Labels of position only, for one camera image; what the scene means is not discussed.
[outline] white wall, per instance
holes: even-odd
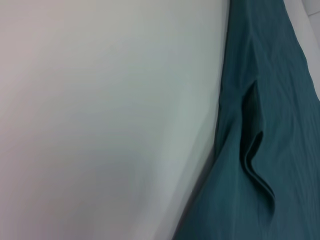
[[[0,2],[0,239],[170,238],[213,143],[224,0]]]

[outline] teal fabric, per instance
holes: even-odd
[[[214,158],[176,240],[320,239],[320,103],[283,0],[230,2]]]

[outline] teal cloth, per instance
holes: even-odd
[[[230,1],[214,158],[174,239],[320,239],[320,103],[283,0]]]

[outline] white surface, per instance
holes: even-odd
[[[320,46],[320,12],[313,14],[309,17],[311,26],[313,28],[315,37],[318,41],[318,46]]]
[[[320,12],[320,0],[302,0],[306,14],[309,16],[311,14]]]
[[[320,49],[302,0],[284,0],[296,38],[308,63],[313,85],[320,98]]]
[[[169,239],[214,139],[225,0],[0,2],[0,239]]]

